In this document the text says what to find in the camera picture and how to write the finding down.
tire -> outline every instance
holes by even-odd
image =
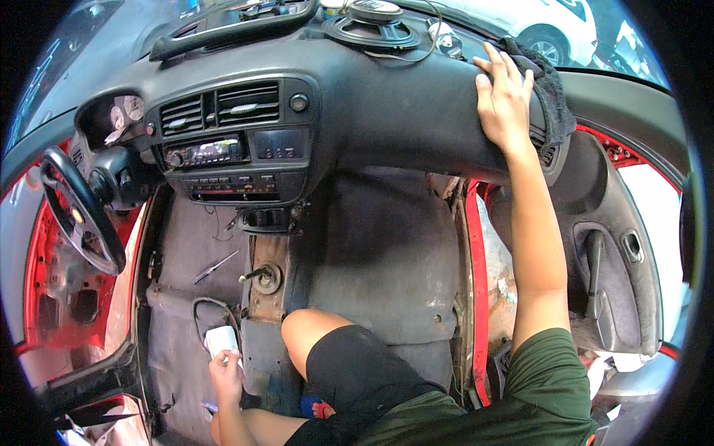
[[[562,36],[542,29],[526,29],[518,40],[530,49],[536,50],[553,66],[565,66],[568,60],[568,45]]]

car wheel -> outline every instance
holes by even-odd
[[[547,31],[532,30],[522,33],[518,38],[524,45],[536,50],[554,66],[565,65],[565,60],[568,57],[567,46],[558,37]]]

windshield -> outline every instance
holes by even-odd
[[[259,1],[80,1],[28,76],[3,156],[41,124],[77,107],[114,71],[145,56],[158,37],[236,23],[242,6]],[[421,0],[395,3],[432,11]],[[296,5],[288,4],[294,12]],[[492,36],[515,37],[555,66],[612,71],[668,88],[656,57],[617,0],[440,0],[437,5],[445,19]]]

steering wheel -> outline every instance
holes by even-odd
[[[90,186],[57,146],[46,148],[40,157],[47,203],[62,232],[97,269],[118,275],[126,265],[124,247],[104,210],[102,191],[105,188],[101,174],[93,173],[90,174]]]

green shirt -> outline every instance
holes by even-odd
[[[550,328],[513,355],[503,400],[467,414],[429,392],[387,412],[356,444],[584,445],[598,428],[587,373],[570,333]]]

